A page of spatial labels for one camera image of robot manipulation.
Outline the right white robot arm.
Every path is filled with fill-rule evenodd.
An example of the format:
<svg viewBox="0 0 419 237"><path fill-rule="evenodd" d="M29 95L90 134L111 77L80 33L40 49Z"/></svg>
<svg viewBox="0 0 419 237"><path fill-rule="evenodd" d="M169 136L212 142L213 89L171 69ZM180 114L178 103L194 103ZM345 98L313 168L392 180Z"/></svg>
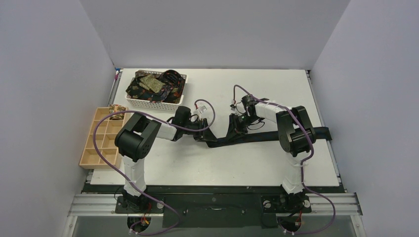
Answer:
<svg viewBox="0 0 419 237"><path fill-rule="evenodd" d="M233 145L251 142L278 141L287 153L287 165L282 180L286 193L279 196L279 206L291 211L298 205L297 193L304 190L303 159L300 153L308 153L316 141L315 131L303 106L288 108L268 99L258 101L247 95L242 98L244 112L229 116L227 138ZM249 133L250 126L271 121L277 131Z"/></svg>

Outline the blue brown striped tie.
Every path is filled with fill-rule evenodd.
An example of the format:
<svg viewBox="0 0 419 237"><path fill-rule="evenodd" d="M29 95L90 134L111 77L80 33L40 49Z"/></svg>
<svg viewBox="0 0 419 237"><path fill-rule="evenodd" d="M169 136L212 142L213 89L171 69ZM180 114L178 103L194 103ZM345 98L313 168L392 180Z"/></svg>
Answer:
<svg viewBox="0 0 419 237"><path fill-rule="evenodd" d="M330 130L328 127L315 127L316 139L325 139L327 141L332 140ZM223 146L237 145L242 143L252 142L267 142L267 141L278 141L278 132L260 132L252 134L236 134L232 133L230 137L218 138L217 141L206 141L209 148L217 148Z"/></svg>

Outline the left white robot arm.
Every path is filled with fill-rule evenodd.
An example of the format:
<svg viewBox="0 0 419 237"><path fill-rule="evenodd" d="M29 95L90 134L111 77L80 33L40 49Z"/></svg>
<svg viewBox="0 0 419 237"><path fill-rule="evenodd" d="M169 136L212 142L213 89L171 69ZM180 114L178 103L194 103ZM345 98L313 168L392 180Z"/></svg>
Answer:
<svg viewBox="0 0 419 237"><path fill-rule="evenodd" d="M129 178L122 194L134 212L142 212L147 207L147 198L141 193L146 191L144 159L155 139L176 142L184 135L190 135L199 142L214 142L217 138L208 128L208 115L206 106L197 107L194 111L180 106L169 121L175 126L170 126L168 121L160 122L134 114L119 131L115 145L123 157L125 175Z"/></svg>

